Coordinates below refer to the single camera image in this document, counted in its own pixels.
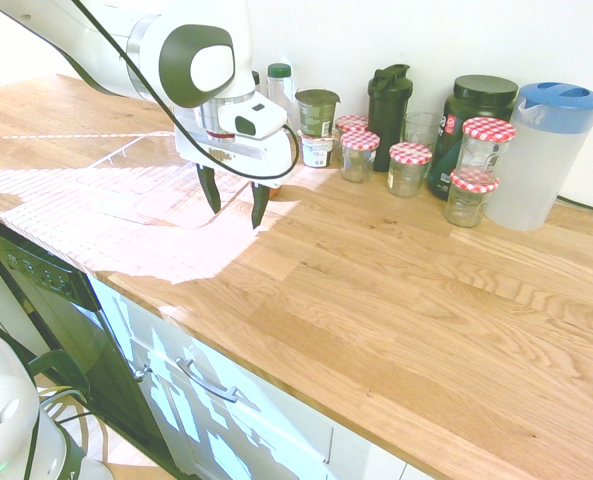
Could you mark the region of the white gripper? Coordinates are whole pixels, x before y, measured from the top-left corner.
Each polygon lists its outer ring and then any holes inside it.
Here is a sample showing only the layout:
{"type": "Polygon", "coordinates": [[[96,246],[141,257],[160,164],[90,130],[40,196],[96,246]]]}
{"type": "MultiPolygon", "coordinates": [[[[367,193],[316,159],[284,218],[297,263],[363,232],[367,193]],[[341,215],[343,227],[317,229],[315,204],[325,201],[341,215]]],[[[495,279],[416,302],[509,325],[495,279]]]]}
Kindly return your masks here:
{"type": "Polygon", "coordinates": [[[178,108],[174,114],[191,135],[186,138],[176,127],[176,149],[183,159],[198,164],[197,176],[213,213],[221,210],[214,170],[228,171],[255,181],[251,222],[253,229],[259,227],[270,188],[282,186],[294,168],[291,137],[284,129],[286,110],[253,92],[214,98],[192,109],[178,108]]]}

